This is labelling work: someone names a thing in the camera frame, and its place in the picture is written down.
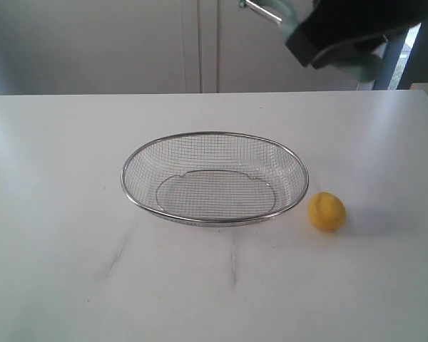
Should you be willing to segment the white cabinet doors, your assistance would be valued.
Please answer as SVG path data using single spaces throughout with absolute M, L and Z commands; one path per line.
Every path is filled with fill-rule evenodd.
M 236 1 L 0 1 L 0 95 L 361 88 Z

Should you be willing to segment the yellow lemon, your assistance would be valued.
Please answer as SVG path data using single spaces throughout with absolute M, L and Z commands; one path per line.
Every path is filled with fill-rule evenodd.
M 336 232 L 347 219 L 342 201 L 329 192 L 319 192 L 310 198 L 308 217 L 312 226 L 323 232 Z

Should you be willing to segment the teal handled vegetable peeler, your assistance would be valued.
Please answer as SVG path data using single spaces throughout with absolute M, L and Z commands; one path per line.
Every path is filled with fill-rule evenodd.
M 322 33 L 327 33 L 313 16 L 299 22 L 297 12 L 286 1 L 239 1 L 238 6 L 248 8 L 273 22 L 285 38 L 286 49 L 303 67 L 312 66 L 321 69 L 334 66 L 350 74 L 361 83 L 373 81 L 382 67 L 382 59 L 375 54 L 378 46 L 383 44 L 382 37 L 364 39 L 362 42 L 372 44 L 362 48 L 361 41 L 342 41 L 318 48 L 317 43 Z

